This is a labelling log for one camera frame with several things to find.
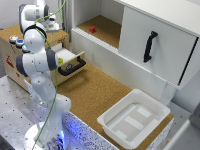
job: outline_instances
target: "white plastic bin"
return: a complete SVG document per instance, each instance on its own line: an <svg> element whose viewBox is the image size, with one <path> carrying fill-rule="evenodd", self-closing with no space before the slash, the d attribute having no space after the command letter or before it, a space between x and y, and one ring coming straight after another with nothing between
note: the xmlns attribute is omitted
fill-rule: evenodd
<svg viewBox="0 0 200 150"><path fill-rule="evenodd" d="M118 144L135 149L169 113L169 108L135 89L97 120Z"/></svg>

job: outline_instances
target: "brown work surface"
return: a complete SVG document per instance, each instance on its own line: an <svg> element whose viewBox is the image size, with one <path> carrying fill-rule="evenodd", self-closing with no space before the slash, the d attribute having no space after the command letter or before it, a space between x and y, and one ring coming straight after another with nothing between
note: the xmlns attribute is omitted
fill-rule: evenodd
<svg viewBox="0 0 200 150"><path fill-rule="evenodd" d="M90 32L91 26L95 26L96 32ZM119 47L121 27L122 26L120 24L103 16L97 16L83 24L78 25L78 28L96 36L116 48Z"/></svg>
<svg viewBox="0 0 200 150"><path fill-rule="evenodd" d="M97 122L97 118L129 92L131 89L90 64L87 64L83 71L58 86L58 93L72 100L70 111L120 150L123 148L105 134L102 126ZM167 116L137 150L145 150L172 119L173 115Z"/></svg>
<svg viewBox="0 0 200 150"><path fill-rule="evenodd" d="M9 38L12 35L17 35L19 39L24 39L24 35L21 33L19 24L6 28L4 30L0 30L0 37L6 40L8 43L9 43ZM66 35L68 35L66 32L60 30L59 32L53 34L51 41L51 34L47 33L47 40L49 42L54 42L60 38L63 38Z"/></svg>

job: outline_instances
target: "black drawer handle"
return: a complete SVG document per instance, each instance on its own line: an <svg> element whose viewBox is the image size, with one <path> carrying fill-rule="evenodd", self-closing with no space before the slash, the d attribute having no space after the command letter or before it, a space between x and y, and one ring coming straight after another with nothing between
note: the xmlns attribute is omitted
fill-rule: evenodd
<svg viewBox="0 0 200 150"><path fill-rule="evenodd" d="M70 69L62 70L61 67L58 67L58 72L63 76L68 76L76 70L82 68L86 64L86 62L83 59L81 59L80 56L77 57L77 61L79 62L79 64Z"/></svg>
<svg viewBox="0 0 200 150"><path fill-rule="evenodd" d="M156 36L158 36L158 33L152 31L151 35L149 36L149 39L147 41L146 50L145 50L145 53L144 53L144 63L148 62L151 59L151 56L149 54L150 54L150 51L151 51L152 40Z"/></svg>

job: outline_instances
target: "small red toy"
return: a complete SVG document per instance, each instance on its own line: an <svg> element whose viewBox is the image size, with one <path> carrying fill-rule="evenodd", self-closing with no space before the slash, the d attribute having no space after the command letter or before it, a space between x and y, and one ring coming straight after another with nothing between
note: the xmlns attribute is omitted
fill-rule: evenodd
<svg viewBox="0 0 200 150"><path fill-rule="evenodd" d="M90 32L94 33L96 31L96 28L94 26L90 27Z"/></svg>

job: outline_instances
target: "cabinet door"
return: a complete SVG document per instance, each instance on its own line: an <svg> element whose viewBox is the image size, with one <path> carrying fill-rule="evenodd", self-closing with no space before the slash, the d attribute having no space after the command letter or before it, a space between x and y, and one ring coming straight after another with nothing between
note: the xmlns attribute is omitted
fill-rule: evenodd
<svg viewBox="0 0 200 150"><path fill-rule="evenodd" d="M152 39L152 58L144 63L146 44L152 31L158 36ZM195 41L196 37L191 34L125 7L119 53L176 85Z"/></svg>

